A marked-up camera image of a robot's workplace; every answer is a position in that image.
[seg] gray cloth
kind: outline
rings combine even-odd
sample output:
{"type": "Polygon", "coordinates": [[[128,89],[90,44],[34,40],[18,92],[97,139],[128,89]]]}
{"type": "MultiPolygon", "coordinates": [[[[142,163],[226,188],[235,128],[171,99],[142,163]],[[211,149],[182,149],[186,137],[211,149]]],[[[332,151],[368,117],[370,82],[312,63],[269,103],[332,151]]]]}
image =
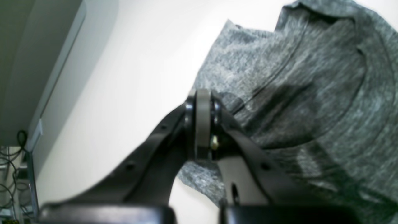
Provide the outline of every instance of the gray cloth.
{"type": "MultiPolygon", "coordinates": [[[[398,34],[350,0],[300,0],[274,32],[227,21],[194,88],[221,93],[246,133],[299,184],[363,223],[398,223],[398,34]]],[[[215,164],[183,183],[215,204],[215,164]]]]}

